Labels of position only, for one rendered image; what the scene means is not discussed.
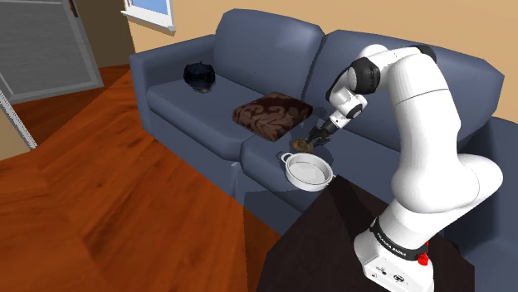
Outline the small brown round object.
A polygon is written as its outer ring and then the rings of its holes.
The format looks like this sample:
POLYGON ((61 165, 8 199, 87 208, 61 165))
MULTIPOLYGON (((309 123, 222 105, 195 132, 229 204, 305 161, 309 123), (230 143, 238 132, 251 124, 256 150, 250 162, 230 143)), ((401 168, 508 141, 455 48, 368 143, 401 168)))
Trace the small brown round object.
POLYGON ((307 143, 304 139, 296 139, 293 141, 292 147, 294 150, 301 153, 312 153, 314 147, 311 143, 307 143))

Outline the blue sofa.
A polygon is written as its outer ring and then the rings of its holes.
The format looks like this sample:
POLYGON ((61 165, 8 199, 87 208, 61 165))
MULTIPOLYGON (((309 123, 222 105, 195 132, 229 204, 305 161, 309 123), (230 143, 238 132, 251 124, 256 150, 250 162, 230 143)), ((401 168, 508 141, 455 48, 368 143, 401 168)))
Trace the blue sofa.
MULTIPOLYGON (((315 200, 290 184, 280 156, 332 113, 325 94, 336 76, 371 44, 405 40, 337 30, 246 9, 225 12, 212 35, 143 51, 129 63, 144 129, 271 229, 284 233, 315 200), (183 79, 186 65, 213 67, 211 90, 183 79), (276 142, 232 119, 239 106, 279 92, 313 107, 276 142)), ((518 124, 494 113, 504 76, 487 61, 436 47, 462 126, 461 153, 496 162, 500 189, 444 232, 474 265, 476 292, 518 292, 518 124)))

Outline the dark blue cap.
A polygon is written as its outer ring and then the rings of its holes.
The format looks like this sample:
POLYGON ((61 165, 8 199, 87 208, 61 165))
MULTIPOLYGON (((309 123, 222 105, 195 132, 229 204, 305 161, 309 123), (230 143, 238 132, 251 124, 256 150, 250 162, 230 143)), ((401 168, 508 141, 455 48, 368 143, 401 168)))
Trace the dark blue cap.
POLYGON ((202 62, 186 65, 183 71, 184 81, 197 92, 209 92, 215 83, 213 67, 202 62))

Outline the grey door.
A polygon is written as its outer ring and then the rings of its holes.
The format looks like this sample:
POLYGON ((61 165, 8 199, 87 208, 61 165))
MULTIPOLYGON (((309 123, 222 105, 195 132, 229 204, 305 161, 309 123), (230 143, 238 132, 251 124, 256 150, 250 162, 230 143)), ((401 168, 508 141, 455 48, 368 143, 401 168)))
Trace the grey door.
POLYGON ((75 0, 0 0, 0 91, 10 103, 102 86, 75 0))

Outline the white framed window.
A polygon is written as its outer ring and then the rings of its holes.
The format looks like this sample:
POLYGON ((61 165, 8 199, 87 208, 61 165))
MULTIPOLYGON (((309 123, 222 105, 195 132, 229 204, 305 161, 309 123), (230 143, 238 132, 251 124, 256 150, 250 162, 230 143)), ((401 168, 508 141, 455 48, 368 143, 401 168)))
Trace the white framed window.
POLYGON ((121 13, 170 32, 176 31, 173 15, 173 0, 125 0, 121 13))

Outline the brown patterned cushion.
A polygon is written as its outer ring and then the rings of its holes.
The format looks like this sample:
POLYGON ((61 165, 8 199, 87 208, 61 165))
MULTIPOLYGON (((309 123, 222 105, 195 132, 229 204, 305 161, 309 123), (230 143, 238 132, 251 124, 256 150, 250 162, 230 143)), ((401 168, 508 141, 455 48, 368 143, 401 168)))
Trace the brown patterned cushion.
POLYGON ((276 142, 312 115, 313 107, 279 92, 237 107, 232 119, 254 134, 276 142))

